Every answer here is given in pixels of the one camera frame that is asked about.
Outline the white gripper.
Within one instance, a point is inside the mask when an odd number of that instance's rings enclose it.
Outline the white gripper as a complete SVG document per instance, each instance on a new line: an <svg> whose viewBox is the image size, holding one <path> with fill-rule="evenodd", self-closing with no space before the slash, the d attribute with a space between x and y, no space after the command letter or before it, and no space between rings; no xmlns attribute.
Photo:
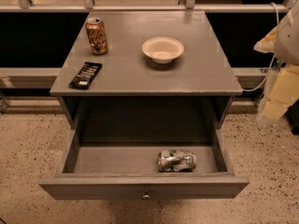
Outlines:
<svg viewBox="0 0 299 224"><path fill-rule="evenodd" d="M273 28L254 45L253 49L261 53L274 53L277 29L277 27ZM259 124L274 124L298 99L299 66L287 64L279 71L271 71L264 86L263 99L258 105Z"/></svg>

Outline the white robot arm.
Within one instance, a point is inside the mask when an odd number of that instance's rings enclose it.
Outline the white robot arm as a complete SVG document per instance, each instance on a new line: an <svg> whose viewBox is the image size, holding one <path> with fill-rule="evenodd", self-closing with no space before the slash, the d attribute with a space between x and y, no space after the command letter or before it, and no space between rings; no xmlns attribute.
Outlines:
<svg viewBox="0 0 299 224"><path fill-rule="evenodd" d="M271 71L265 81L263 99L258 106L259 121L269 125L280 118L299 100L299 2L254 50L273 53L286 64L278 71Z"/></svg>

